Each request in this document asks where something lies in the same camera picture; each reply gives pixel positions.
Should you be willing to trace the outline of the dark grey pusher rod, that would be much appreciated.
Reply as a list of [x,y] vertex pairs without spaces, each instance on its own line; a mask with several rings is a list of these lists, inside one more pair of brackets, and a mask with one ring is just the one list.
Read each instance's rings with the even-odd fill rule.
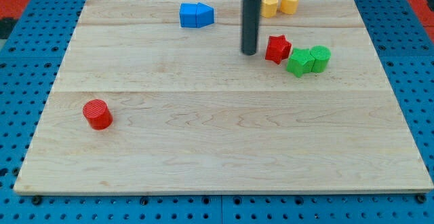
[[241,52],[254,55],[258,45],[261,0],[243,0],[241,15]]

